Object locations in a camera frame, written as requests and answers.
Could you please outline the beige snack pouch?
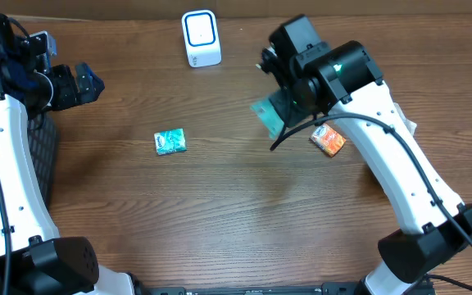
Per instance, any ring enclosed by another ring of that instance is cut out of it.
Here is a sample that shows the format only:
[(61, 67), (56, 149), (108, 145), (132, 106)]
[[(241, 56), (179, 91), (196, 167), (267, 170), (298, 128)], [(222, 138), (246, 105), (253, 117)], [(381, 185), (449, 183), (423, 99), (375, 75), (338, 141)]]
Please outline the beige snack pouch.
[(411, 136), (414, 136), (417, 124), (414, 121), (409, 120), (405, 116), (404, 112), (402, 111), (402, 109), (401, 109), (401, 107), (398, 103), (395, 102), (394, 106), (395, 106), (395, 109), (397, 111), (397, 114), (400, 116), (400, 118), (403, 121), (404, 125), (407, 127), (409, 133), (411, 134)]

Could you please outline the teal wipes packet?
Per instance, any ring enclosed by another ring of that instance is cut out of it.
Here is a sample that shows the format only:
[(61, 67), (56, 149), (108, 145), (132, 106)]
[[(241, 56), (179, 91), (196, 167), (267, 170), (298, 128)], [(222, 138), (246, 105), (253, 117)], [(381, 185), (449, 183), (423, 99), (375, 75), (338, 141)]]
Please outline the teal wipes packet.
[(250, 109), (267, 128), (271, 139), (278, 138), (282, 134), (284, 121), (280, 118), (269, 98), (255, 102), (250, 106)]

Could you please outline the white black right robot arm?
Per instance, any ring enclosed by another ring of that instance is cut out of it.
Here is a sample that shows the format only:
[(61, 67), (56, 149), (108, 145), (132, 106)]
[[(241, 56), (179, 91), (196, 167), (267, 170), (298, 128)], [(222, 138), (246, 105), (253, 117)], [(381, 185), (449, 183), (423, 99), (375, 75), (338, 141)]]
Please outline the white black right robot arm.
[(280, 144), (333, 121), (355, 144), (390, 201), (399, 227), (379, 240), (381, 263), (356, 283), (325, 283), (324, 294), (432, 294), (435, 269), (472, 247), (472, 203), (440, 177), (394, 103), (365, 47), (330, 47), (307, 16), (269, 37), (259, 68), (279, 89), (255, 112)]

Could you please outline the orange Kleenex tissue pack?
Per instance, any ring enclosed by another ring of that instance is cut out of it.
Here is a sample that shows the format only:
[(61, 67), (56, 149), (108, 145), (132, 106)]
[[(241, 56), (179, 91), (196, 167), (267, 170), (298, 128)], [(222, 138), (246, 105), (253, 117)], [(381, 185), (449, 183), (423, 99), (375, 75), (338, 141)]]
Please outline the orange Kleenex tissue pack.
[(346, 139), (327, 124), (318, 126), (310, 140), (330, 157), (334, 157), (343, 147)]

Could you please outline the teal Kleenex tissue pack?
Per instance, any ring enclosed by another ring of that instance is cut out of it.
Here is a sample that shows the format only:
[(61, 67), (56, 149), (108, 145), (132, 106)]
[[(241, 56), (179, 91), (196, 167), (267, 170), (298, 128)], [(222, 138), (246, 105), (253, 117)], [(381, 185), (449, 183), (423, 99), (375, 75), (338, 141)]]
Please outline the teal Kleenex tissue pack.
[(156, 152), (159, 156), (185, 152), (187, 142), (183, 129), (172, 129), (154, 134)]

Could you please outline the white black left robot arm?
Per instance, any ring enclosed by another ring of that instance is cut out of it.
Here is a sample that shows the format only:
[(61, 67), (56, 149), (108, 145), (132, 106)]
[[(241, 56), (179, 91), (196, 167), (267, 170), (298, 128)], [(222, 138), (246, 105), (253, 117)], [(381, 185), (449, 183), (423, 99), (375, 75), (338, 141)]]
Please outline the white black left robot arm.
[(51, 35), (0, 13), (0, 294), (141, 294), (99, 265), (84, 237), (63, 238), (40, 192), (29, 122), (95, 102), (105, 85), (85, 63), (52, 66)]

